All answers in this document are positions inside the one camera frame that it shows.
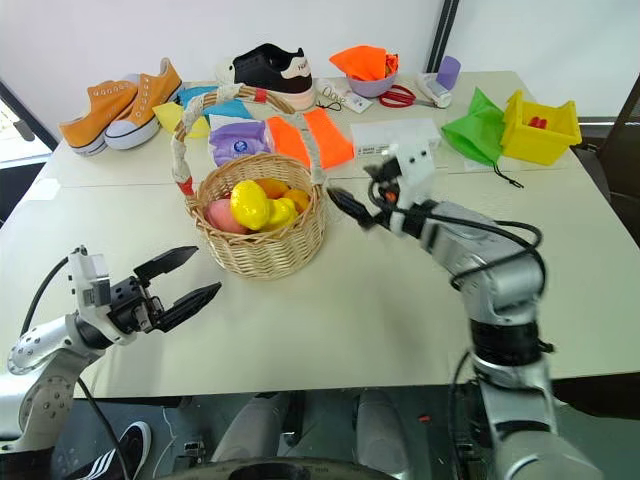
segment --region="black shoe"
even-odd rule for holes
[[[311,69],[301,48],[296,53],[289,53],[265,43],[218,64],[216,76],[223,84],[244,83],[271,90],[296,110],[306,110],[315,101]]]
[[[149,456],[151,448],[151,429],[145,422],[129,425],[118,442],[120,450],[127,462],[127,473],[134,480],[142,465]],[[111,450],[96,458],[93,462],[79,468],[66,480],[121,480],[122,467],[115,450]]]

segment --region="white wall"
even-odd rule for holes
[[[541,103],[617,116],[640,71],[640,1],[460,0],[446,53],[515,70]]]
[[[59,136],[88,105],[86,88],[128,72],[157,73],[168,56],[186,80],[264,42],[305,50],[315,76],[329,56],[370,43],[418,71],[441,0],[0,0],[0,78]]]

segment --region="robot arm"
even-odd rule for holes
[[[328,194],[365,229],[381,225],[398,236],[417,238],[453,275],[469,318],[472,384],[485,413],[486,446],[495,452],[496,477],[601,478],[557,435],[543,355],[552,346],[540,341],[537,326],[545,269],[534,245],[484,215],[429,200],[429,192],[421,190],[428,188],[434,171],[427,145],[396,147],[382,166],[366,170],[372,177],[369,198],[381,209],[377,215],[343,189],[328,189]]]
[[[168,310],[148,291],[153,277],[179,267],[196,250],[169,250],[113,286],[102,255],[80,247],[68,256],[77,311],[24,333],[0,376],[0,461],[53,448],[78,377],[107,348],[131,343],[140,331],[168,332],[213,299],[220,283],[189,293]]]

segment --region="drawstring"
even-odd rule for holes
[[[518,182],[517,180],[514,180],[513,178],[509,178],[504,173],[502,173],[498,168],[498,162],[493,164],[493,171],[495,172],[496,175],[498,175],[501,178],[504,178],[507,182],[509,182],[514,187],[524,188],[524,185],[522,185],[520,182]]]
[[[340,102],[331,102],[328,105],[322,105],[322,103],[320,103],[320,101],[318,101],[318,103],[316,103],[316,107],[326,108],[326,109],[329,109],[329,110],[333,110],[334,112],[342,111],[342,104]]]

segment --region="white cable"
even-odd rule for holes
[[[176,441],[176,438],[178,438],[173,434],[173,428],[171,427],[171,423],[169,423],[169,419],[167,418],[167,409],[166,409],[166,407],[162,407],[162,417],[164,418],[165,423],[169,427],[169,435],[171,435],[171,440],[169,440],[169,443],[167,443],[167,446],[164,447],[164,450],[160,454],[160,458],[158,458],[158,461],[156,462],[156,466],[153,467],[153,474],[151,475],[151,478],[156,478],[156,475],[158,473],[158,467],[160,466],[160,462],[162,462],[162,459],[164,458],[165,454],[167,453],[167,450],[169,450],[169,448],[173,446],[173,444]]]

